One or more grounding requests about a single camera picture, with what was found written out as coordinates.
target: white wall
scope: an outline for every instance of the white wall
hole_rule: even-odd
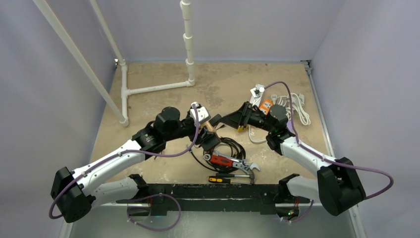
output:
[[[197,60],[311,59],[344,0],[192,0]],[[126,59],[185,60],[179,0],[99,0]]]
[[[49,2],[60,13],[63,1]],[[62,22],[109,87],[108,42],[83,0],[71,2]],[[105,103],[31,0],[0,1],[0,22],[0,237],[56,238],[54,174],[88,161]]]
[[[337,156],[388,171],[362,202],[370,238],[420,237],[420,1],[347,0],[313,60]],[[359,172],[368,194],[387,184]]]

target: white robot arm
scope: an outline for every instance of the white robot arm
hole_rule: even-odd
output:
[[[74,222],[85,216],[92,208],[138,196],[139,192],[145,192],[145,188],[148,186],[139,175],[131,175],[117,182],[105,182],[122,170],[145,161],[151,154],[155,155],[161,152],[169,140],[188,136],[193,142],[192,145],[201,145],[205,151],[208,151],[220,143],[213,127],[219,122],[235,128],[250,124],[268,131],[267,143],[272,150],[295,160],[318,178],[317,180],[307,179],[293,175],[281,180],[280,184],[255,184],[249,185],[248,188],[231,184],[232,189],[240,188],[244,191],[238,196],[239,198],[254,199],[253,194],[257,191],[265,197],[263,203],[274,207],[279,198],[304,197],[315,201],[320,200],[326,210],[336,216],[359,203],[366,196],[354,170],[338,169],[303,149],[303,147],[310,147],[302,142],[298,143],[294,134],[288,131],[285,124],[287,122],[286,113],[284,108],[279,105],[274,105],[268,115],[263,115],[246,102],[240,110],[234,113],[224,117],[217,115],[210,119],[210,114],[205,107],[194,102],[187,117],[183,120],[180,120],[179,117],[180,113],[176,108],[167,107],[156,116],[154,122],[149,123],[131,140],[103,158],[73,171],[69,171],[66,167],[57,171],[51,191],[51,196],[54,199],[53,206],[55,204],[58,206],[66,222]],[[336,160],[327,155],[323,155],[322,158]],[[341,163],[351,164],[350,160],[346,158],[341,160]],[[174,184],[173,186],[181,187],[183,185]],[[275,191],[262,192],[267,187]],[[209,194],[212,193],[212,191],[209,192],[209,188],[203,184],[200,189],[206,189],[206,194]],[[188,189],[183,190],[181,187],[176,191],[181,191],[180,194],[174,195],[177,199],[189,198],[188,192],[184,192],[189,191]],[[141,195],[144,197],[150,193],[146,191]],[[214,197],[219,198],[220,194],[215,194]]]

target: beige floor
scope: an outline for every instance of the beige floor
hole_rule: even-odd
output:
[[[182,63],[133,63],[128,66],[128,87],[131,89],[181,82],[188,78],[185,64]],[[250,89],[256,83],[267,85],[283,80],[292,92],[305,95],[305,111],[311,116],[312,124],[303,126],[295,117],[296,129],[300,138],[323,153],[326,146],[321,123],[312,95],[310,83],[302,64],[249,64],[249,63],[199,63],[196,68],[196,85],[158,92],[132,95],[129,97],[130,125],[122,127],[109,107],[105,109],[101,127],[95,143],[91,161],[106,155],[125,143],[146,123],[155,119],[164,107],[173,106],[180,110],[184,118],[190,104],[200,102],[212,115],[222,116],[233,112],[250,99]],[[121,72],[117,71],[111,89],[111,97],[117,105],[120,98]],[[269,99],[272,93],[285,95],[284,86],[275,85],[264,93]],[[254,138],[263,139],[266,132],[255,129]],[[308,178],[313,176],[291,159],[282,157],[269,149],[266,144],[254,145],[249,142],[247,133],[225,127],[218,131],[219,136],[231,137],[246,149],[247,159],[257,162],[261,171],[256,172],[256,183],[278,183],[283,177],[298,173]],[[187,138],[170,141],[165,154],[180,152],[189,144]],[[202,149],[194,149],[202,155]],[[214,172],[201,167],[186,153],[177,158],[153,158],[122,171],[111,181],[120,180],[130,174],[140,174],[149,183],[206,183],[207,176]]]

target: white extension cord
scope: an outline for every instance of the white extension cord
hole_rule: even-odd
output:
[[[299,119],[303,125],[310,125],[311,120],[309,119],[309,114],[305,112],[303,106],[305,105],[305,96],[303,94],[297,95],[296,93],[291,93],[292,95],[292,105],[293,110],[296,111],[299,115]],[[289,96],[280,96],[278,97],[276,94],[272,94],[271,100],[274,104],[278,104],[286,108],[286,116],[290,120],[290,105],[287,107],[287,103],[289,102]],[[266,140],[253,140],[251,136],[251,126],[248,128],[248,137],[253,144],[263,144],[266,143]]]

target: pvc pipe joint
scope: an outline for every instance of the pvc pipe joint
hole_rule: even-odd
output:
[[[194,61],[188,62],[188,59],[185,59],[185,64],[187,65],[188,69],[188,81],[187,81],[187,87],[194,86],[195,78],[194,78]]]
[[[193,36],[187,37],[184,33],[185,49],[191,51],[193,49]]]
[[[184,18],[184,20],[191,20],[191,2],[181,0],[179,5],[181,6],[182,17]]]
[[[126,118],[124,121],[119,121],[122,126],[128,126],[128,118]]]

